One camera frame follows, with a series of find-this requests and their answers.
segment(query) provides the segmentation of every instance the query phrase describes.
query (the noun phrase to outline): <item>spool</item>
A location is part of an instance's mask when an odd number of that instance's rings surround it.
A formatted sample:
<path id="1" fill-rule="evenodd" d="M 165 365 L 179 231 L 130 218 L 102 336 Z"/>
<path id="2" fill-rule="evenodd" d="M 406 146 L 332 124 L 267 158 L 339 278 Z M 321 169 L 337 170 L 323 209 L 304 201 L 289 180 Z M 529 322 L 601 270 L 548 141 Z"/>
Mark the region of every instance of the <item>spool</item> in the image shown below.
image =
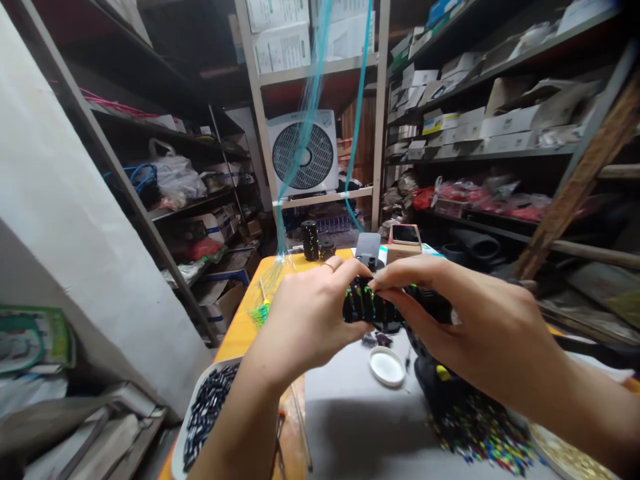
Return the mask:
<path id="1" fill-rule="evenodd" d="M 302 227 L 302 247 L 307 261 L 316 261 L 320 258 L 318 251 L 318 227 L 313 220 L 306 220 L 300 224 Z"/>
<path id="2" fill-rule="evenodd" d="M 320 260 L 327 261 L 335 255 L 335 245 L 331 240 L 322 240 L 320 242 Z"/>

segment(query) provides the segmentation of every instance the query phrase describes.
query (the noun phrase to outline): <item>wooden plank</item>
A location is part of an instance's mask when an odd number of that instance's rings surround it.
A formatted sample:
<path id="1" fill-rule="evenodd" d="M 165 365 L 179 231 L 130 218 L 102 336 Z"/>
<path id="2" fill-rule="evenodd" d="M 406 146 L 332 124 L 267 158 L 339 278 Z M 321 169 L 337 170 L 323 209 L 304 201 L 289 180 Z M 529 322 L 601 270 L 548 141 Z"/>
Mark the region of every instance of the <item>wooden plank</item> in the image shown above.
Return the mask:
<path id="1" fill-rule="evenodd" d="M 138 438 L 133 442 L 129 452 L 120 460 L 116 468 L 111 472 L 109 480 L 127 480 L 133 478 L 135 471 L 138 470 L 145 453 L 149 449 L 151 442 L 155 438 L 160 425 L 167 416 L 167 409 L 164 410 L 162 416 L 152 419 L 150 426 L 140 432 Z"/>
<path id="2" fill-rule="evenodd" d="M 608 165 L 600 170 L 600 179 L 633 180 L 640 179 L 640 164 Z"/>
<path id="3" fill-rule="evenodd" d="M 593 138 L 580 164 L 549 207 L 549 211 L 515 267 L 515 277 L 532 279 L 575 214 L 591 194 L 600 171 L 611 164 L 635 133 L 640 122 L 640 71 L 634 72 Z"/>
<path id="4" fill-rule="evenodd" d="M 640 270 L 640 255 L 634 255 L 632 253 L 618 252 L 564 240 L 556 240 L 549 248 L 553 251 L 566 253 L 575 257 Z"/>

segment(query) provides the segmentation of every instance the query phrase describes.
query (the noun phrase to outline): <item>table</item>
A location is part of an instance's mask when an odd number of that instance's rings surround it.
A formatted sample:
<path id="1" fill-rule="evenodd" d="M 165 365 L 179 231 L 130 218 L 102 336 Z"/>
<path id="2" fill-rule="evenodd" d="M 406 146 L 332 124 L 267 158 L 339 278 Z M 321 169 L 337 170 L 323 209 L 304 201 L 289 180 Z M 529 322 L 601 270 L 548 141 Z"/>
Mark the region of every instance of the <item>table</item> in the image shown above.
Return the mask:
<path id="1" fill-rule="evenodd" d="M 353 257 L 350 249 L 342 249 L 336 252 L 340 258 L 346 260 Z M 321 261 L 308 262 L 305 260 L 304 255 L 292 255 L 291 260 L 293 262 L 296 272 L 302 272 L 310 270 L 314 267 L 322 265 Z M 267 257 L 260 262 L 247 292 L 256 290 L 259 288 L 259 279 L 268 272 L 268 270 L 274 265 L 275 257 Z M 253 342 L 257 330 L 254 324 L 253 318 L 251 318 L 249 311 L 251 310 L 252 302 L 254 298 L 250 295 L 245 295 L 238 311 L 236 312 L 229 330 L 225 336 L 225 339 L 218 350 L 218 354 L 215 356 L 215 362 L 227 360 L 235 357 L 240 357 L 245 354 L 249 349 L 251 342 Z M 558 330 L 549 326 L 549 330 L 555 335 L 562 335 Z M 300 400 L 300 407 L 305 410 L 305 387 L 304 377 L 296 380 L 295 382 L 298 398 Z M 640 383 L 631 379 L 625 386 L 638 394 L 640 394 Z M 287 474 L 287 480 L 305 480 L 306 479 L 306 466 L 305 456 L 302 447 L 302 439 L 300 437 L 300 430 L 297 424 L 297 417 L 295 414 L 295 408 L 293 406 L 293 400 L 291 398 L 291 390 L 288 389 L 283 395 L 281 404 L 287 412 L 287 421 L 285 422 L 281 433 L 281 446 L 285 460 L 285 470 Z M 171 476 L 171 456 L 173 455 L 173 449 L 167 457 L 164 467 L 158 476 L 159 480 L 173 480 Z M 452 456 L 452 461 L 458 461 L 459 458 Z M 275 469 L 274 480 L 280 480 L 280 474 L 278 468 Z"/>

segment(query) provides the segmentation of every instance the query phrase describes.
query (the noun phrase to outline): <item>smartphone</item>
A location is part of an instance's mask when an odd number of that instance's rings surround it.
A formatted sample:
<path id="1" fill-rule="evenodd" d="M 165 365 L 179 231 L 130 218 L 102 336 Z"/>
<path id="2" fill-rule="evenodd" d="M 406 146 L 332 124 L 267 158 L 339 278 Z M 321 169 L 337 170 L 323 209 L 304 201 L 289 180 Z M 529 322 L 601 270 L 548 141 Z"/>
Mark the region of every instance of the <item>smartphone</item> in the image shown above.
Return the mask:
<path id="1" fill-rule="evenodd" d="M 392 225 L 389 240 L 400 245 L 420 245 L 420 233 L 416 225 Z"/>

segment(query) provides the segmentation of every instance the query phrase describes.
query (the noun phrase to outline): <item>shelving unit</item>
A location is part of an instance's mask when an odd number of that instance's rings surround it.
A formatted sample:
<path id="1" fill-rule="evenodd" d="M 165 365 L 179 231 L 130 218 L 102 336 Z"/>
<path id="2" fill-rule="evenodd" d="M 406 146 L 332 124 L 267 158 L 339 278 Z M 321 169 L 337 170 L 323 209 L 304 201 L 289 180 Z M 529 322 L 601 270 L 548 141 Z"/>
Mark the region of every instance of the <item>shelving unit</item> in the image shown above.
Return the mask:
<path id="1" fill-rule="evenodd" d="M 466 4 L 461 8 L 460 12 L 452 18 L 446 26 L 436 33 L 430 40 L 424 43 L 409 58 L 408 64 L 414 64 L 416 69 L 440 69 L 446 62 L 464 53 L 465 51 L 474 51 L 476 44 L 485 40 L 490 34 L 504 24 L 510 21 L 518 14 L 524 14 L 525 9 L 537 8 L 536 0 L 524 2 L 509 2 L 506 0 L 467 0 Z M 385 158 L 385 166 L 383 170 L 384 176 L 387 175 L 388 167 L 397 167 L 403 165 L 420 166 L 429 169 L 429 175 L 437 175 L 438 166 L 447 165 L 449 171 L 450 165 L 469 165 L 473 162 L 490 162 L 502 161 L 502 165 L 508 162 L 526 167 L 529 159 L 550 159 L 552 157 L 562 160 L 562 168 L 564 173 L 558 178 L 550 179 L 554 182 L 556 194 L 561 190 L 563 185 L 570 178 L 571 173 L 579 164 L 582 156 L 590 145 L 592 139 L 601 128 L 602 122 L 610 110 L 615 98 L 621 91 L 625 80 L 629 76 L 629 72 L 637 58 L 637 45 L 630 40 L 628 36 L 620 35 L 622 31 L 623 19 L 619 10 L 611 9 L 604 13 L 600 13 L 578 26 L 555 36 L 554 38 L 544 41 L 542 44 L 526 50 L 523 54 L 515 58 L 500 63 L 484 72 L 480 69 L 474 77 L 465 79 L 458 84 L 453 90 L 442 94 L 440 97 L 427 102 L 426 104 L 412 108 L 396 119 L 391 119 L 387 127 L 397 127 L 400 125 L 418 125 L 420 133 L 423 115 L 436 109 L 442 112 L 452 111 L 470 111 L 478 108 L 486 103 L 493 87 L 493 82 L 498 77 L 516 77 L 520 75 L 533 75 L 541 79 L 544 78 L 546 72 L 558 70 L 567 70 L 567 64 L 579 64 L 582 62 L 581 68 L 589 68 L 589 60 L 599 55 L 606 58 L 616 57 L 617 62 L 614 63 L 613 73 L 609 77 L 606 87 L 602 91 L 597 107 L 592 116 L 590 116 L 585 125 L 584 134 L 579 142 L 564 145 L 558 148 L 545 149 L 527 149 L 523 151 L 508 151 L 500 153 L 482 153 L 476 155 L 466 155 L 465 149 L 461 147 L 461 154 L 456 157 L 435 158 L 438 148 L 426 147 L 423 149 L 423 158 L 419 160 L 408 160 L 404 154 L 390 155 Z M 526 19 L 519 17 L 519 25 L 522 25 L 522 31 L 528 25 Z M 387 72 L 389 80 L 388 91 L 391 91 L 391 82 L 398 81 L 402 77 L 402 70 L 395 72 Z M 416 135 L 414 137 L 398 139 L 397 142 L 410 143 L 415 140 L 425 140 L 429 136 Z M 465 176 L 464 170 L 461 169 L 460 177 Z M 449 217 L 436 213 L 432 210 L 421 212 L 423 218 L 434 217 L 445 219 L 452 224 L 464 225 L 471 229 L 492 233 L 502 237 L 510 238 L 522 243 L 531 241 L 535 226 L 528 235 L 523 233 L 522 229 L 514 228 L 515 231 L 505 227 L 503 222 L 496 219 L 479 220 L 481 214 L 466 211 L 462 218 Z"/>
<path id="2" fill-rule="evenodd" d="M 309 67 L 301 67 L 291 70 L 280 71 L 276 73 L 268 73 L 260 75 L 257 71 L 255 54 L 251 43 L 251 26 L 249 24 L 249 14 L 247 11 L 246 0 L 235 0 L 236 11 L 240 24 L 242 36 L 242 44 L 245 51 L 247 61 L 247 72 L 249 74 L 249 82 L 251 84 L 251 94 L 253 97 L 253 106 L 255 108 L 255 116 L 258 125 L 258 134 L 260 136 L 260 144 L 262 154 L 265 160 L 265 168 L 267 170 L 267 178 L 269 180 L 269 190 L 271 200 L 275 208 L 278 200 L 279 192 L 277 191 L 276 173 L 273 168 L 273 158 L 271 156 L 271 145 L 267 133 L 267 114 L 265 113 L 265 92 L 269 88 L 277 88 L 285 85 L 294 85 L 294 82 L 305 82 L 312 75 L 314 64 Z M 370 188 L 362 188 L 358 191 L 348 192 L 348 198 L 372 196 L 372 229 L 377 229 L 379 202 L 380 202 L 380 182 L 383 164 L 383 129 L 385 118 L 385 90 L 386 90 L 386 68 L 387 68 L 387 51 L 389 49 L 389 13 L 391 8 L 391 0 L 381 0 L 379 11 L 376 11 L 376 19 L 379 23 L 379 29 L 376 35 L 378 40 L 377 53 L 368 54 L 367 65 L 365 68 L 377 70 L 376 80 L 376 122 L 375 122 L 375 148 L 374 148 L 374 179 L 373 186 Z M 339 61 L 325 62 L 323 66 L 324 81 L 330 82 L 334 75 L 344 75 L 345 73 L 357 71 L 362 66 L 362 57 L 354 57 Z M 346 105 L 338 105 L 336 108 L 346 107 Z M 323 100 L 321 100 L 320 108 L 323 108 Z M 313 196 L 301 199 L 288 199 L 282 202 L 282 208 L 294 208 L 304 205 L 315 205 L 318 203 L 326 203 L 344 199 L 344 193 L 330 193 L 327 195 Z"/>
<path id="3" fill-rule="evenodd" d="M 81 138 L 88 136 L 93 142 L 97 156 L 116 178 L 128 206 L 135 214 L 136 223 L 141 226 L 144 235 L 150 240 L 152 250 L 171 273 L 177 285 L 176 290 L 180 291 L 191 318 L 202 326 L 211 344 L 218 346 L 219 341 L 190 290 L 194 281 L 187 284 L 184 280 L 154 222 L 204 203 L 227 199 L 233 194 L 240 211 L 241 222 L 245 224 L 235 186 L 232 185 L 208 198 L 194 201 L 178 212 L 168 210 L 149 212 L 133 189 L 112 143 L 114 145 L 134 143 L 136 147 L 143 147 L 151 137 L 164 139 L 178 148 L 178 151 L 184 149 L 190 153 L 203 155 L 208 163 L 226 164 L 229 173 L 231 170 L 228 157 L 237 160 L 248 157 L 228 151 L 218 143 L 172 131 L 159 125 L 92 109 L 78 88 L 66 61 L 72 60 L 82 65 L 118 86 L 154 102 L 172 115 L 213 125 L 218 139 L 222 138 L 221 130 L 227 134 L 240 133 L 242 130 L 219 107 L 212 106 L 186 78 L 150 48 L 130 26 L 124 24 L 108 3 L 102 0 L 70 0 L 65 3 L 65 7 L 72 8 L 74 16 L 69 17 L 57 15 L 59 5 L 53 1 L 35 1 L 38 8 L 32 0 L 15 2 L 19 19 L 26 27 L 26 35 L 34 40 L 44 54 L 48 66 L 53 69 L 55 78 L 59 80 L 57 86 L 61 90 L 61 102 L 66 109 L 73 111 L 69 113 L 69 117 L 74 122 L 79 136 Z M 39 11 L 43 12 L 46 25 Z M 90 29 L 93 26 L 103 34 L 88 39 L 64 42 L 65 30 L 70 29 L 72 24 L 78 21 L 82 21 L 86 28 Z"/>

